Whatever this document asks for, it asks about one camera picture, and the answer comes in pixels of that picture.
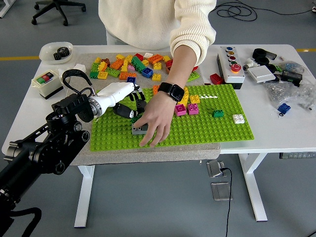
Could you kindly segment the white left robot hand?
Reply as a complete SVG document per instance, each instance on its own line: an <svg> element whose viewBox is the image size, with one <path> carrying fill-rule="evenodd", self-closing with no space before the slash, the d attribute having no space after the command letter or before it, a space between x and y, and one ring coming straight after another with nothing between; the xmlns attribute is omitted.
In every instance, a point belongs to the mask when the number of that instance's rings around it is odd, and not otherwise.
<svg viewBox="0 0 316 237"><path fill-rule="evenodd" d="M136 110L120 103L127 96L136 102ZM89 100L96 118L102 116L107 108L112 108L116 115L131 119L143 113L147 104L141 87L132 82L113 82Z"/></svg>

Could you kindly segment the person's left hand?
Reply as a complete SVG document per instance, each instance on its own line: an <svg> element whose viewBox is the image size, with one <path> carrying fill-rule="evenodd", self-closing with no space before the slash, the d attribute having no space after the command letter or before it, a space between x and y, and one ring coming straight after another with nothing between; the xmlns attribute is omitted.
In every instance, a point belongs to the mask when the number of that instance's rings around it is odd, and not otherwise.
<svg viewBox="0 0 316 237"><path fill-rule="evenodd" d="M140 147L148 144L154 135L150 147L154 147L168 137L175 105L176 102L165 92L159 91L152 97L142 117L134 124L136 128L148 125L147 133L139 144Z"/></svg>

